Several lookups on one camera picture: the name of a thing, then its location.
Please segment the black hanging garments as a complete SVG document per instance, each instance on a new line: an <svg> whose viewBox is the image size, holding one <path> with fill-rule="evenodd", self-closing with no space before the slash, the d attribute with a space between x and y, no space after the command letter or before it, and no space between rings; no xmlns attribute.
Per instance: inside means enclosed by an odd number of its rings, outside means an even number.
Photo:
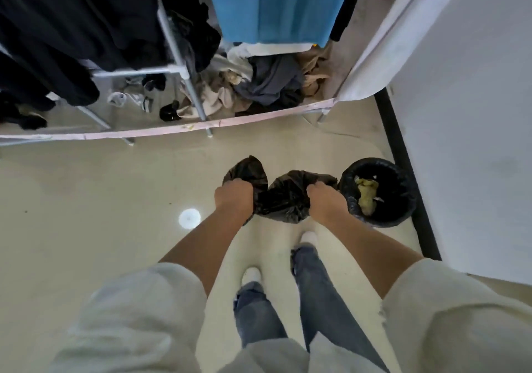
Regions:
<svg viewBox="0 0 532 373"><path fill-rule="evenodd" d="M190 74L205 70L221 35L202 0L0 0L0 126L47 127L51 95L96 103L87 62L110 73L168 65L161 6Z"/></svg>

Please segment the person's right forearm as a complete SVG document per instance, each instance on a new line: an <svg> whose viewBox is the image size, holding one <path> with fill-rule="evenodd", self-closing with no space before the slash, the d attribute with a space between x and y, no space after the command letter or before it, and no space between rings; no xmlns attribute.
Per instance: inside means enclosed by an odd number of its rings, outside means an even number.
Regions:
<svg viewBox="0 0 532 373"><path fill-rule="evenodd" d="M423 259L420 253L348 213L331 213L319 222L349 251L381 299L407 269Z"/></svg>

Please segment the tan crumpled garment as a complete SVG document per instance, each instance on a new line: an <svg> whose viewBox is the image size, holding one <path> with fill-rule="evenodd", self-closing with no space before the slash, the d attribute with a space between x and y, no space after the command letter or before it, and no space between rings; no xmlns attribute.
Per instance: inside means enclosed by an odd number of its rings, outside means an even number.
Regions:
<svg viewBox="0 0 532 373"><path fill-rule="evenodd" d="M301 92L304 98L318 97L320 88L325 80L331 78L332 72L328 67L328 61L332 50L332 43L328 42L325 47L315 46L308 51L296 53L297 62L304 75Z"/></svg>

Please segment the dark grey crumpled garment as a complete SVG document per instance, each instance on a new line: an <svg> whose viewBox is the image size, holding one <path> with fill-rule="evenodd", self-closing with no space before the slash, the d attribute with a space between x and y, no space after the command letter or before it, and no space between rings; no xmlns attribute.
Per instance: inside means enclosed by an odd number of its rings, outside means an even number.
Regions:
<svg viewBox="0 0 532 373"><path fill-rule="evenodd" d="M253 75L250 81L234 86L236 93L264 107L292 108L304 100L304 74L293 53L249 58Z"/></svg>

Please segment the white fabric wardrobe cover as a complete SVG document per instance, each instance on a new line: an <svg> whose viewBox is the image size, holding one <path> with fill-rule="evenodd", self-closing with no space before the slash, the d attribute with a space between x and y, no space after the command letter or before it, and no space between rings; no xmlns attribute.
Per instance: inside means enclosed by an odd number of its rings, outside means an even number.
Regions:
<svg viewBox="0 0 532 373"><path fill-rule="evenodd" d="M321 121L341 101L357 101L386 88L405 65L450 0L360 0L339 43L332 47L331 78L317 99L298 107L258 115L234 117L223 110L207 121L163 122L154 110L141 115L134 107L112 108L106 103L89 107L60 104L47 116L49 128L34 132L0 126L0 147L33 142L99 140L159 136L230 127L287 115L320 112Z"/></svg>

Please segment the person's left hand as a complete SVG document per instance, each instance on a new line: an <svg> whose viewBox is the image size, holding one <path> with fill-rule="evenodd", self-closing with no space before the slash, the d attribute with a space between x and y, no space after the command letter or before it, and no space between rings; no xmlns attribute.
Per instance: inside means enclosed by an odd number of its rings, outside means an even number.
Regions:
<svg viewBox="0 0 532 373"><path fill-rule="evenodd" d="M253 196L223 196L220 192L221 186L214 192L216 211L234 217L242 223L247 221L254 212L254 188Z"/></svg>

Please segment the person's blue jeans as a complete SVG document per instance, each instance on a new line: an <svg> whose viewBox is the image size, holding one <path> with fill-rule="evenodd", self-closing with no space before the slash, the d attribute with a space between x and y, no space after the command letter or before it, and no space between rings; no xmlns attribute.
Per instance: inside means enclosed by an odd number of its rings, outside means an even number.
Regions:
<svg viewBox="0 0 532 373"><path fill-rule="evenodd" d="M290 251L294 283L250 283L236 293L233 312L243 351L254 354L264 371L368 371L388 367L357 322L354 310L377 314L369 283L347 281L337 290L317 248L297 244Z"/></svg>

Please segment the black plastic garbage bag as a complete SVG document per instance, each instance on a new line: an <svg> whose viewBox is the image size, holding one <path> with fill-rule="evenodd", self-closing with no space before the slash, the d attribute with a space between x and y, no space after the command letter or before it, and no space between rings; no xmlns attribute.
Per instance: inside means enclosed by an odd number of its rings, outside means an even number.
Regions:
<svg viewBox="0 0 532 373"><path fill-rule="evenodd" d="M262 163L250 155L233 166L224 176L223 183L241 179L253 187L253 215L277 222L297 224L310 214L309 185L323 182L334 189L338 179L327 174L291 170L268 182Z"/></svg>

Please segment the blue hanging cloth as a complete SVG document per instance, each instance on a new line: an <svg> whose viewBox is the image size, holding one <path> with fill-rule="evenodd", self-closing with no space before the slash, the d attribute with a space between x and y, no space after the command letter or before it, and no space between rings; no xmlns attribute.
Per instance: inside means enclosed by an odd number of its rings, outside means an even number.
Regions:
<svg viewBox="0 0 532 373"><path fill-rule="evenodd" d="M344 0L212 0L225 40L324 46Z"/></svg>

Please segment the person's white left shoe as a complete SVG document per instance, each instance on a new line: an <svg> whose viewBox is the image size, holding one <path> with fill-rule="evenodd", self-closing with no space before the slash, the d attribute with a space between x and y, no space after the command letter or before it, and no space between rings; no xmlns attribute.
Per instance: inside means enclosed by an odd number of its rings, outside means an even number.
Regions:
<svg viewBox="0 0 532 373"><path fill-rule="evenodd" d="M262 273L259 268L249 267L244 271L241 279L241 287L250 283L262 284Z"/></svg>

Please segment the person's right hand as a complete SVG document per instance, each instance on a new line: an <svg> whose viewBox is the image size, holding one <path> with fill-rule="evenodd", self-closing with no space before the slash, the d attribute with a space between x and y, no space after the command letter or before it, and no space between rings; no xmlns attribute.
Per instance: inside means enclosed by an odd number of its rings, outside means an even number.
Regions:
<svg viewBox="0 0 532 373"><path fill-rule="evenodd" d="M340 193L335 196L310 196L310 186L306 189L310 201L309 215L326 228L338 220L349 216L347 202Z"/></svg>

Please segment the black and white sock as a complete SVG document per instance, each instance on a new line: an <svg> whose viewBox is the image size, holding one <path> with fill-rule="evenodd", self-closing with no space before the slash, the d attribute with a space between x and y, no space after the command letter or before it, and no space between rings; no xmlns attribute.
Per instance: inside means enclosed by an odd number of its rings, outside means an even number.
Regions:
<svg viewBox="0 0 532 373"><path fill-rule="evenodd" d="M130 102L139 107L144 113L149 114L152 112L154 101L142 84L127 84L123 88L123 93Z"/></svg>

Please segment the white crumpled garment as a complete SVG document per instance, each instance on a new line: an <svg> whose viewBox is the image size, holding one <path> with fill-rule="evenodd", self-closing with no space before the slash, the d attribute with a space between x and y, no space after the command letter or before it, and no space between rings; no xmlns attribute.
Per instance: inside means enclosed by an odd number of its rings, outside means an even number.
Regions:
<svg viewBox="0 0 532 373"><path fill-rule="evenodd" d="M236 73L240 73L244 79L250 81L253 77L253 68L248 58L253 56L271 56L281 54L293 54L305 52L314 46L312 43L288 43L288 44L264 44L242 43L227 51L227 59L236 65Z"/></svg>

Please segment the person's white sweatshirt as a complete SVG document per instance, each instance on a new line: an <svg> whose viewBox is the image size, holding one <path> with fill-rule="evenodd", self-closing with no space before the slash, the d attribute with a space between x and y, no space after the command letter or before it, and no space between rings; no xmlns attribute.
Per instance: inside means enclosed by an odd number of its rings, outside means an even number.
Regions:
<svg viewBox="0 0 532 373"><path fill-rule="evenodd" d="M326 282L314 253L300 268L308 349L287 337L262 287L235 299L243 349L219 373L384 373L376 350ZM182 266L160 263L108 282L70 328L50 373L201 373L195 351L206 295ZM407 269L382 301L403 373L532 373L532 307L441 262Z"/></svg>

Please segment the yellow crumpled trash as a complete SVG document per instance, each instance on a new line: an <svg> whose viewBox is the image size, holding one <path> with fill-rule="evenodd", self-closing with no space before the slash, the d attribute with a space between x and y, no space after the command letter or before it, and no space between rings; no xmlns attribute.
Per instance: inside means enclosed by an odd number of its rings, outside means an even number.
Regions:
<svg viewBox="0 0 532 373"><path fill-rule="evenodd" d="M355 177L355 183L359 190L360 197L358 205L365 216L372 216L376 211L377 203L384 200L377 196L379 183L374 179L365 179L359 176Z"/></svg>

